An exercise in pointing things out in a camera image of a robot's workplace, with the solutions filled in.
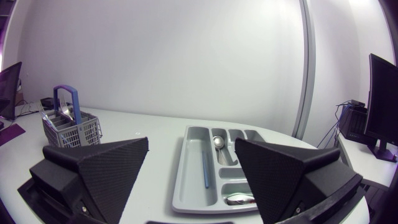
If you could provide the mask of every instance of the blue basket handle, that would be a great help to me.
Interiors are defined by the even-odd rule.
[[[77,95],[77,90],[74,87],[68,85],[57,85],[54,87],[54,110],[58,111],[58,89],[60,88],[63,88],[72,94],[72,105],[73,113],[75,114],[75,121],[76,124],[81,124],[79,97]]]

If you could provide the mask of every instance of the white wall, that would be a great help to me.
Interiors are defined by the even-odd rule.
[[[31,2],[32,0],[18,0],[15,2],[14,9],[12,10],[7,26],[7,35],[4,38],[2,58],[0,55],[0,70],[19,62],[19,43],[21,39],[22,28],[24,26]]]
[[[310,3],[315,28],[317,65],[313,101],[303,140],[317,146],[336,123],[335,105],[358,99],[359,44],[348,1],[325,0]]]
[[[303,72],[300,4],[33,1],[18,59],[28,101],[63,83],[82,106],[291,134]]]
[[[317,48],[315,89],[303,140],[317,146],[346,100],[368,102],[369,54],[394,61],[378,0],[311,1]],[[329,136],[320,147],[329,140]]]
[[[350,0],[360,46],[361,81],[359,101],[368,104],[369,54],[394,63],[394,52],[386,18],[377,0]]]

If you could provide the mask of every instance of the white tabletop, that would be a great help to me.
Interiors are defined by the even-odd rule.
[[[166,118],[90,108],[81,110],[99,118],[103,132],[102,143],[148,137],[149,152],[139,171],[120,223],[146,223],[149,220],[170,223],[262,223],[258,211],[194,215],[172,210],[175,179],[187,125],[255,129],[267,142],[313,148],[290,136],[244,124]],[[16,123],[25,129],[26,133],[0,147],[0,197],[16,223],[40,223],[17,189],[31,178],[29,169],[44,158],[42,148],[48,141],[39,114],[20,117]],[[345,223],[369,223],[364,198],[346,217]]]
[[[338,136],[339,143],[346,153],[348,165],[364,179],[389,187],[397,169],[397,162],[376,159],[367,145],[350,141],[342,134]],[[387,148],[397,154],[397,147],[387,144]]]

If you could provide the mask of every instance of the black computer case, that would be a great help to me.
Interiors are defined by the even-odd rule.
[[[377,139],[364,134],[368,109],[361,106],[354,106],[347,109],[346,107],[343,107],[343,111],[345,112],[338,125],[343,136],[351,141],[375,146]]]

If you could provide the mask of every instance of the gray plastic cutlery tray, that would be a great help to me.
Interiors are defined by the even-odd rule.
[[[219,152],[215,149],[214,136],[221,136],[224,139],[224,147]],[[257,210],[255,203],[245,205],[226,203],[229,194],[251,193],[235,154],[234,144],[237,137],[265,142],[255,130],[187,126],[174,188],[173,210],[207,214]],[[218,162],[220,153],[225,165]],[[208,188],[205,187],[204,170],[207,172]]]

